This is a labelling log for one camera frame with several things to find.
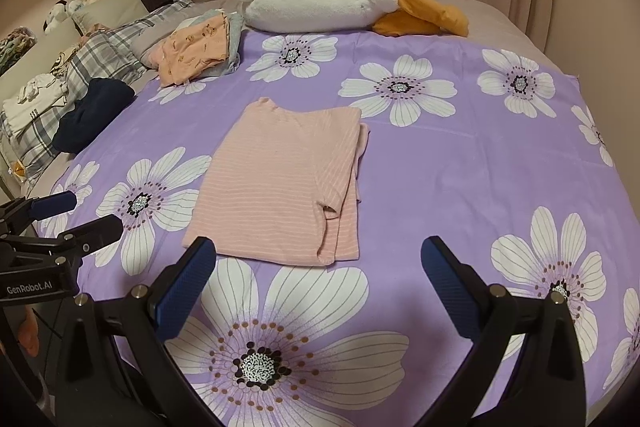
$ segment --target duck plush toy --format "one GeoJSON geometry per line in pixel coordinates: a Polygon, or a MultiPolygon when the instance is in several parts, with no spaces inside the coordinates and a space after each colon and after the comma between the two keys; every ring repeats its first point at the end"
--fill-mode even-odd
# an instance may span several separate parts
{"type": "Polygon", "coordinates": [[[275,33],[371,28],[386,36],[466,37],[468,19],[436,0],[239,0],[247,25],[275,33]]]}

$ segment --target white flower print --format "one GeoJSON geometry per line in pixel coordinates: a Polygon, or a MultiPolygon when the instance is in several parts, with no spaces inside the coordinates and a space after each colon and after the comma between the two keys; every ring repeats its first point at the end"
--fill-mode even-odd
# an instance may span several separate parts
{"type": "Polygon", "coordinates": [[[611,360],[611,372],[602,386],[603,389],[618,381],[620,377],[625,376],[631,370],[638,355],[640,355],[640,302],[638,301],[638,292],[633,288],[629,288],[625,292],[622,305],[625,314],[626,331],[629,332],[630,337],[622,339],[614,351],[613,359],[611,360]]]}
{"type": "Polygon", "coordinates": [[[556,117],[556,112],[542,100],[556,93],[553,77],[548,73],[534,74],[539,68],[536,62],[507,50],[482,50],[482,58],[497,70],[485,71],[478,77],[482,92],[494,96],[507,94],[504,105],[516,114],[535,118],[537,109],[551,118],[556,117]]]}
{"type": "Polygon", "coordinates": [[[207,87],[205,82],[210,82],[215,79],[215,77],[207,77],[201,78],[199,80],[194,80],[193,82],[186,82],[180,86],[160,87],[156,95],[150,98],[148,101],[153,102],[155,100],[160,100],[160,105],[164,105],[167,102],[171,102],[174,98],[177,98],[182,93],[193,94],[195,92],[200,92],[205,87],[207,87]]]}
{"type": "Polygon", "coordinates": [[[582,108],[578,105],[574,105],[574,107],[571,108],[572,113],[578,117],[578,120],[582,122],[582,124],[580,124],[578,128],[580,129],[581,133],[584,134],[585,140],[587,140],[587,142],[589,142],[591,145],[599,145],[600,157],[602,158],[602,161],[604,161],[604,163],[606,163],[606,165],[608,165],[609,167],[612,167],[613,160],[611,159],[611,156],[607,151],[607,147],[604,145],[602,136],[600,135],[600,132],[598,131],[598,128],[593,121],[591,111],[588,107],[586,108],[586,110],[587,112],[585,114],[582,108]]]}
{"type": "Polygon", "coordinates": [[[355,267],[283,267],[263,311],[251,267],[219,261],[202,292],[212,327],[189,317],[166,343],[194,389],[230,427],[353,427],[334,409],[373,407],[402,382],[409,339],[393,331],[315,343],[358,313],[369,285],[355,267]]]}
{"type": "Polygon", "coordinates": [[[249,80],[273,82],[289,71],[293,76],[309,78],[320,73],[316,62],[330,62],[336,55],[337,37],[324,35],[276,35],[262,43],[267,52],[258,58],[247,71],[258,71],[249,80]]]}
{"type": "MultiPolygon", "coordinates": [[[[84,199],[91,195],[92,188],[89,185],[89,181],[94,177],[94,174],[100,168],[100,164],[96,162],[89,162],[87,165],[82,168],[81,165],[76,165],[71,174],[69,174],[68,178],[65,181],[64,185],[56,185],[56,188],[53,189],[51,194],[60,194],[60,192],[65,192],[66,190],[70,190],[76,195],[76,208],[82,204],[84,199]]],[[[47,219],[43,219],[40,225],[40,236],[41,237],[57,237],[60,232],[64,232],[66,230],[66,223],[68,221],[68,217],[74,213],[75,209],[70,210],[69,212],[65,212],[64,214],[59,214],[57,216],[47,217],[47,219]]]]}
{"type": "MultiPolygon", "coordinates": [[[[598,344],[598,324],[587,301],[602,297],[607,280],[602,258],[593,251],[577,266],[587,244],[587,233],[578,214],[569,214],[562,225],[560,251],[558,232],[551,212],[539,206],[531,221],[531,246],[515,235],[503,235],[491,247],[491,261],[504,277],[526,288],[508,288],[512,295],[545,298],[550,290],[560,292],[574,318],[583,362],[591,358],[598,344]]],[[[505,358],[515,353],[524,335],[514,335],[505,358]]]]}
{"type": "Polygon", "coordinates": [[[148,159],[135,162],[127,172],[127,182],[120,182],[107,192],[95,213],[98,217],[115,214],[122,220],[124,231],[117,243],[95,253],[95,266],[105,266],[122,245],[122,267],[129,275],[137,275],[145,269],[154,249],[153,223],[167,232],[187,227],[198,191],[174,190],[202,176],[211,156],[196,156],[175,167],[184,150],[178,147],[154,165],[148,159]]]}
{"type": "Polygon", "coordinates": [[[433,68],[427,58],[414,60],[403,55],[396,60],[393,73],[380,64],[369,62],[360,67],[360,74],[368,80],[347,78],[338,94],[346,97],[372,94],[350,104],[362,110],[363,118],[380,114],[393,102],[389,120],[398,127],[418,120],[420,108],[438,116],[451,116],[456,108],[442,99],[451,98],[458,90],[450,80],[424,80],[431,73],[433,68]]]}

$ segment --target blue gripper pad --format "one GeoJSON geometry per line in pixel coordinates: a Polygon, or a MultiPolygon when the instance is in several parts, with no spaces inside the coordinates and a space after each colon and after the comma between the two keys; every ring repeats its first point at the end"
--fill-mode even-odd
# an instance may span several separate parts
{"type": "Polygon", "coordinates": [[[29,217],[34,221],[41,221],[47,219],[47,217],[64,214],[73,210],[77,202],[76,195],[70,190],[60,192],[60,194],[53,194],[46,198],[36,198],[31,201],[29,217]]]}
{"type": "Polygon", "coordinates": [[[196,300],[216,267],[216,247],[207,237],[197,237],[180,261],[166,268],[152,285],[149,306],[156,324],[156,337],[164,342],[180,333],[196,300]]]}
{"type": "Polygon", "coordinates": [[[460,277],[464,265],[437,236],[424,240],[420,256],[422,268],[458,334],[475,342],[481,333],[480,310],[460,277]]]}

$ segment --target plaid blanket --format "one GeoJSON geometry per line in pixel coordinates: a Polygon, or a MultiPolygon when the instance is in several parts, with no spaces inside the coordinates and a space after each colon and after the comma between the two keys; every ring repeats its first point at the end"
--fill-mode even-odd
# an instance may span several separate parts
{"type": "Polygon", "coordinates": [[[12,136],[4,111],[0,113],[0,130],[9,138],[15,155],[24,165],[27,182],[33,186],[44,169],[58,155],[51,142],[60,118],[82,98],[92,78],[117,78],[132,83],[145,72],[144,65],[131,53],[131,42],[142,31],[164,21],[178,10],[193,4],[191,0],[175,0],[148,16],[107,32],[92,36],[80,48],[66,70],[68,97],[65,107],[50,107],[20,134],[12,136]]]}

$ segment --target mattress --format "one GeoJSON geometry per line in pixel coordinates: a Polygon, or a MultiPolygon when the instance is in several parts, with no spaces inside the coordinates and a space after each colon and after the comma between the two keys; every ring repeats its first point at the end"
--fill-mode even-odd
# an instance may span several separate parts
{"type": "MultiPolygon", "coordinates": [[[[566,295],[592,405],[640,344],[640,227],[577,80],[518,38],[248,32],[236,73],[147,84],[71,159],[52,191],[73,190],[78,206],[38,233],[120,216],[123,238],[85,258],[79,286],[124,295],[184,251],[210,157],[249,103],[354,105],[370,126],[360,259],[302,268],[221,255],[167,344],[194,390],[226,425],[414,425],[470,348],[420,267],[422,241],[439,235],[488,283],[566,295]],[[243,355],[255,360],[240,369],[243,355]]],[[[499,399],[521,343],[480,410],[499,399]]]]}

